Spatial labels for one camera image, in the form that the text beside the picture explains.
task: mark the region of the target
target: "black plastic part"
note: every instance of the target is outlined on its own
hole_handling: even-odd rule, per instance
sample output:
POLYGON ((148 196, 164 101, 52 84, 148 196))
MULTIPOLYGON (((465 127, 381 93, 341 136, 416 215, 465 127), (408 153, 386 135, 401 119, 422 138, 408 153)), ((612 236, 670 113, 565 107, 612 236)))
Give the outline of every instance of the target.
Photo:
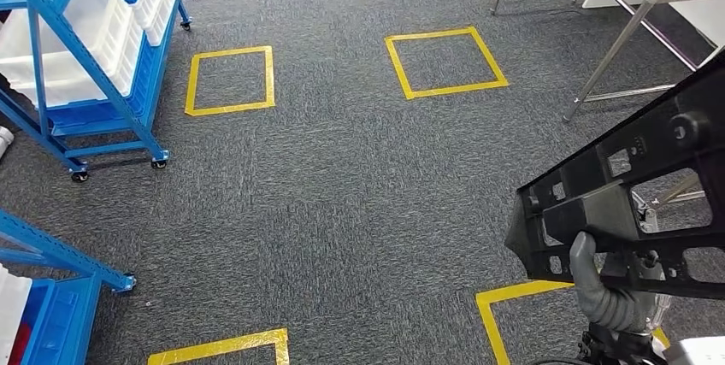
POLYGON ((573 282, 570 271, 554 273, 550 257, 569 265, 579 231, 597 240, 597 252, 618 252, 625 261, 657 253, 663 280, 601 274, 609 288, 681 297, 725 299, 725 283, 695 280, 684 252, 725 249, 725 52, 586 147, 517 191, 506 246, 537 280, 573 282), (609 158, 625 151, 629 170, 615 173, 609 158), (632 187, 690 168, 712 210, 708 226, 645 233, 631 198, 632 187), (555 195, 555 187, 563 195, 555 195), (546 242, 546 236, 561 244, 546 242))
POLYGON ((590 323, 589 331, 581 335, 578 345, 579 355, 576 359, 592 365, 667 365, 652 349, 651 335, 618 333, 590 323))
POLYGON ((159 160, 157 162, 151 162, 151 168, 161 169, 166 168, 166 160, 159 160))
POLYGON ((87 181, 88 177, 88 172, 86 171, 79 171, 78 173, 70 174, 71 180, 75 181, 76 183, 82 183, 84 181, 87 181))

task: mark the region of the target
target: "blue rack leg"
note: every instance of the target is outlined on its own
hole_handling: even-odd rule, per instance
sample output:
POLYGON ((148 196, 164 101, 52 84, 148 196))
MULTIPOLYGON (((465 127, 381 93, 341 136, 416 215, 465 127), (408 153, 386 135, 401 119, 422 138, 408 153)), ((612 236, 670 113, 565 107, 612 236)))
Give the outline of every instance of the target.
POLYGON ((43 137, 41 126, 28 114, 25 110, 14 102, 10 97, 0 92, 0 111, 2 111, 8 118, 26 132, 30 137, 34 138, 40 143, 47 151, 53 156, 57 157, 71 173, 84 173, 86 171, 86 164, 77 158, 66 157, 68 147, 59 140, 51 135, 43 137))
POLYGON ((36 252, 48 262, 47 265, 68 268, 78 274, 96 275, 116 292, 130 291, 136 285, 132 275, 122 274, 2 210, 0 237, 36 252))
POLYGON ((150 127, 143 125, 135 114, 128 107, 128 104, 115 88, 109 77, 98 65, 88 49, 83 45, 73 28, 63 16, 62 10, 51 0, 27 0, 28 4, 43 16, 45 22, 50 26, 56 36, 65 44, 83 69, 91 76, 93 81, 103 91, 103 94, 114 105, 114 108, 123 116, 133 132, 144 142, 153 158, 168 158, 168 153, 157 143, 151 133, 150 127))
POLYGON ((181 27, 187 31, 191 30, 192 18, 186 13, 186 6, 181 0, 179 0, 179 15, 181 15, 181 27))
POLYGON ((35 92, 38 99, 38 118, 40 119, 40 132, 43 138, 48 138, 50 125, 45 105, 45 81, 43 75, 43 51, 40 49, 40 24, 38 11, 32 7, 27 8, 27 19, 30 22, 30 46, 32 49, 32 66, 35 74, 35 92))

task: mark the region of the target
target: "yellow floor tape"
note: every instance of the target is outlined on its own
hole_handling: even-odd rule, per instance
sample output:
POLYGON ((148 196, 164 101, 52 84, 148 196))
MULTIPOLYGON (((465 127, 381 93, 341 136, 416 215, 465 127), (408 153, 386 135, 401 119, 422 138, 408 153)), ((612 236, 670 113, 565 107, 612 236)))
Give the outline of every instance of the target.
MULTIPOLYGON (((493 316, 491 305, 507 299, 560 290, 571 286, 573 286, 573 284, 564 282, 532 281, 517 284, 515 286, 498 288, 497 290, 479 292, 476 294, 476 304, 478 305, 478 309, 480 311, 480 318, 483 320, 483 325, 486 329, 486 334, 488 335, 488 341, 491 344, 493 355, 496 357, 497 365, 510 365, 511 361, 509 359, 509 355, 506 353, 501 333, 498 331, 498 325, 496 324, 496 319, 493 316)), ((664 335, 662 328, 658 328, 653 334, 662 341, 665 347, 669 347, 669 340, 664 335)))
POLYGON ((475 27, 473 26, 469 26, 464 29, 444 30, 441 32, 399 34, 395 36, 388 36, 386 37, 385 41, 387 50, 390 53, 392 65, 395 68, 395 73, 398 75, 398 80, 400 80, 400 86, 403 87, 403 94, 405 95, 405 98, 409 100, 416 97, 439 96, 443 94, 460 93, 462 91, 492 89, 494 87, 506 87, 507 85, 509 85, 509 81, 504 77, 504 73, 501 72, 501 68, 493 59, 491 51, 488 49, 488 47, 486 47, 486 44, 483 43, 483 39, 480 37, 475 27), (403 63, 401 63, 400 61, 400 56, 398 56, 398 52, 395 50, 395 42, 402 40, 416 40, 421 38, 443 38, 448 36, 461 35, 469 35, 474 38, 476 44, 480 49, 481 54, 483 55, 484 59, 486 59, 486 63, 491 68, 491 71, 493 71, 493 75, 496 79, 494 81, 473 83, 471 85, 454 85, 450 87, 440 87, 437 89, 414 91, 410 87, 408 76, 405 75, 405 71, 403 70, 403 63))
POLYGON ((169 365, 209 356, 228 354, 238 350, 248 350, 249 348, 256 348, 257 346, 268 344, 274 344, 276 365, 289 365, 290 355, 287 349, 286 328, 273 329, 263 333, 253 333, 237 338, 223 339, 222 341, 160 352, 149 356, 147 363, 148 365, 169 365))
POLYGON ((272 57, 272 46, 245 47, 243 49, 208 51, 197 53, 192 58, 192 68, 189 71, 189 85, 186 87, 186 107, 184 112, 188 115, 218 115, 220 113, 232 113, 253 109, 265 109, 274 107, 274 58, 272 57), (254 103, 234 104, 230 106, 209 107, 196 109, 197 82, 199 77, 199 63, 202 59, 212 57, 242 55, 246 53, 264 53, 264 101, 254 103))

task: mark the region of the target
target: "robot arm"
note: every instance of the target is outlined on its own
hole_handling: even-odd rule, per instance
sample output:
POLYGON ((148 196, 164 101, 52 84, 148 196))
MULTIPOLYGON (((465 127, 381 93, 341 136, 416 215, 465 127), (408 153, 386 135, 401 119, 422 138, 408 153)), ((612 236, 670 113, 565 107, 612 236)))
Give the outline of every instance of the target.
MULTIPOLYGON (((725 52, 517 191, 506 246, 529 278, 573 282, 590 321, 578 360, 565 363, 667 365, 651 332, 669 295, 725 299, 725 283, 694 279, 684 257, 725 250, 723 84, 725 52), (617 172, 610 159, 622 152, 629 169, 617 172), (682 168, 697 173, 712 222, 658 232, 655 210, 632 187, 682 168), (607 255, 601 272, 596 253, 607 255)), ((686 342, 665 351, 669 365, 700 364, 687 355, 701 344, 686 342)))

